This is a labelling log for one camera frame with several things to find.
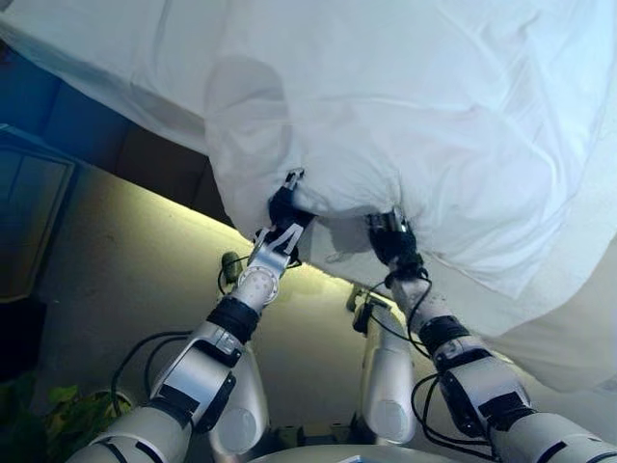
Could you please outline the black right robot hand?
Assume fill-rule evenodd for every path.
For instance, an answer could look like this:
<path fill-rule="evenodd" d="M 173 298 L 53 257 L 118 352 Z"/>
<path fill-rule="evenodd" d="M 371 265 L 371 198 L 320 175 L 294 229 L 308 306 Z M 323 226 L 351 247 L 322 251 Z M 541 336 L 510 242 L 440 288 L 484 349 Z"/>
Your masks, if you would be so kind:
<path fill-rule="evenodd" d="M 365 216 L 368 237 L 377 259 L 384 265 L 422 265 L 416 237 L 398 206 L 387 213 Z"/>

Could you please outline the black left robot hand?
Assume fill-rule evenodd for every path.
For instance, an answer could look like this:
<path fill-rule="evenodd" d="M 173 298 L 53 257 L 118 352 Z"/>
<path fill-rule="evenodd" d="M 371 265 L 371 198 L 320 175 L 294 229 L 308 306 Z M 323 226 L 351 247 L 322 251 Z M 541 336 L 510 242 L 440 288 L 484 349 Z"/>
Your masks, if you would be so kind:
<path fill-rule="evenodd" d="M 286 174 L 282 186 L 270 198 L 268 212 L 271 223 L 286 229 L 292 223 L 305 228 L 315 218 L 315 215 L 298 208 L 294 204 L 294 192 L 299 181 L 304 177 L 302 168 L 293 169 Z"/>

